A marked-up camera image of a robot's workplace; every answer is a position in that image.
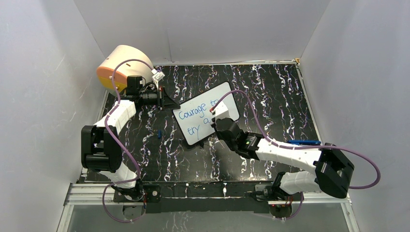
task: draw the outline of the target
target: white wall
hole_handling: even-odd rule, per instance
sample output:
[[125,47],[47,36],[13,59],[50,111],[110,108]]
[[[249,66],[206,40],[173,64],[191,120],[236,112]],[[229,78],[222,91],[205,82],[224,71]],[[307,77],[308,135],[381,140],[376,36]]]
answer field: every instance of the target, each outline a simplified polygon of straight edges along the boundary
[[2,231],[57,229],[81,128],[101,107],[103,59],[73,1],[1,1]]
[[[410,231],[410,1],[333,0],[302,59],[322,140],[369,155],[381,182],[350,190],[363,232]],[[375,179],[357,158],[352,185]]]
[[103,54],[118,44],[155,64],[294,59],[329,0],[74,0]]

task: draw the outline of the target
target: marble surface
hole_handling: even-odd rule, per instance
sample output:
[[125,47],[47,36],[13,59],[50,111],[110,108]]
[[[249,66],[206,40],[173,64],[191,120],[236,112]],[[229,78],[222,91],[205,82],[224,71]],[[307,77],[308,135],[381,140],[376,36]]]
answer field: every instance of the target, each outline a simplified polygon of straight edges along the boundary
[[[158,66],[166,75],[160,85],[183,103],[222,82],[245,91],[258,119],[271,138],[317,140],[315,127],[294,64]],[[244,131],[259,132],[246,98],[235,94]],[[105,112],[114,104],[109,95]],[[216,136],[203,148],[188,147],[171,111],[143,106],[119,135],[140,163],[143,181],[259,181],[274,180],[282,171],[299,169],[273,161],[244,159]],[[135,167],[128,159],[131,170]],[[89,171],[86,182],[107,178]]]

